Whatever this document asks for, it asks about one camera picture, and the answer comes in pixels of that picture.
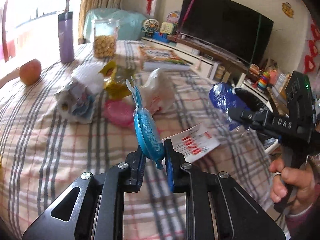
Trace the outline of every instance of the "plastic bottle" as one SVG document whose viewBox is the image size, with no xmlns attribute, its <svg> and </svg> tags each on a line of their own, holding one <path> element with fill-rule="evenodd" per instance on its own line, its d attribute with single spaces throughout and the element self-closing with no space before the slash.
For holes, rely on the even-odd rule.
<svg viewBox="0 0 320 240">
<path fill-rule="evenodd" d="M 58 15 L 58 35 L 61 63 L 68 63 L 75 59 L 72 34 L 73 12 Z"/>
</svg>

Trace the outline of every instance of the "pink cable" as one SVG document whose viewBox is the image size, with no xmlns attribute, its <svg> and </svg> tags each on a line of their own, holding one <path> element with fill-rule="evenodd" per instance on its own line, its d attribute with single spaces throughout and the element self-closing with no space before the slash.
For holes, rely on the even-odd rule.
<svg viewBox="0 0 320 240">
<path fill-rule="evenodd" d="M 192 5 L 193 5 L 194 2 L 195 2 L 195 0 L 191 0 L 191 2 L 189 3 L 188 9 L 186 11 L 186 14 L 183 17 L 181 27 L 179 28 L 180 30 L 182 29 L 184 22 L 187 20 L 188 15 L 190 13 L 190 10 L 191 10 Z M 180 32 L 178 32 L 178 34 L 176 35 L 175 41 L 177 41 L 177 37 L 178 37 L 179 34 L 180 34 Z"/>
</svg>

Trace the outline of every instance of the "hand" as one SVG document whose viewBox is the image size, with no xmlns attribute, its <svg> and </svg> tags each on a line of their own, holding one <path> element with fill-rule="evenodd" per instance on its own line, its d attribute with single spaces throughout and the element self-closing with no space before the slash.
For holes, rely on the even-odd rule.
<svg viewBox="0 0 320 240">
<path fill-rule="evenodd" d="M 299 214 L 306 210 L 313 202 L 315 198 L 315 178 L 311 166 L 307 164 L 306 169 L 299 170 L 289 167 L 284 167 L 284 161 L 281 158 L 274 160 L 269 166 L 270 172 L 281 172 L 282 180 L 290 185 L 297 186 L 297 195 L 294 201 L 291 214 Z M 287 188 L 280 181 L 280 175 L 273 178 L 273 185 L 270 192 L 270 197 L 273 202 L 278 203 L 288 193 Z"/>
</svg>

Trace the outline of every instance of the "book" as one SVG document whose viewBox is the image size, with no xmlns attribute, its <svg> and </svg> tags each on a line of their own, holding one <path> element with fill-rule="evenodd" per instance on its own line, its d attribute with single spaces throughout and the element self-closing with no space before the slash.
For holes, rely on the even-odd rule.
<svg viewBox="0 0 320 240">
<path fill-rule="evenodd" d="M 171 139 L 173 149 L 182 153 L 186 162 L 189 163 L 202 158 L 220 145 L 220 142 L 212 134 L 212 131 L 205 127 L 203 123 L 162 139 L 162 142 L 164 143 L 166 139 Z"/>
<path fill-rule="evenodd" d="M 220 65 L 221 62 L 216 61 L 215 63 L 213 63 L 213 65 L 210 68 L 209 74 L 208 74 L 208 78 L 210 80 L 213 80 L 214 75 L 216 74 L 217 68 Z"/>
<path fill-rule="evenodd" d="M 149 46 L 139 46 L 143 70 L 153 71 L 157 68 L 166 70 L 188 70 L 188 62 L 178 57 L 173 50 L 157 49 Z"/>
</svg>

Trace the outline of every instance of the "screw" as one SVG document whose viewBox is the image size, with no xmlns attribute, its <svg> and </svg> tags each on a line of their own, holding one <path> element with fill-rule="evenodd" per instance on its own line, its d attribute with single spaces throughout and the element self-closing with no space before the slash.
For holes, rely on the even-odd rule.
<svg viewBox="0 0 320 240">
<path fill-rule="evenodd" d="M 118 167 L 119 167 L 120 169 L 126 169 L 126 168 L 128 167 L 128 164 L 125 163 L 125 162 L 119 163 L 119 164 L 118 164 Z"/>
<path fill-rule="evenodd" d="M 88 179 L 91 177 L 91 174 L 89 172 L 84 172 L 81 174 L 81 179 Z"/>
<path fill-rule="evenodd" d="M 229 174 L 225 171 L 222 171 L 219 173 L 219 177 L 223 179 L 227 179 L 229 177 Z"/>
<path fill-rule="evenodd" d="M 181 167 L 182 167 L 183 169 L 189 170 L 189 169 L 191 169 L 192 164 L 191 164 L 191 163 L 183 163 L 183 164 L 181 165 Z"/>
</svg>

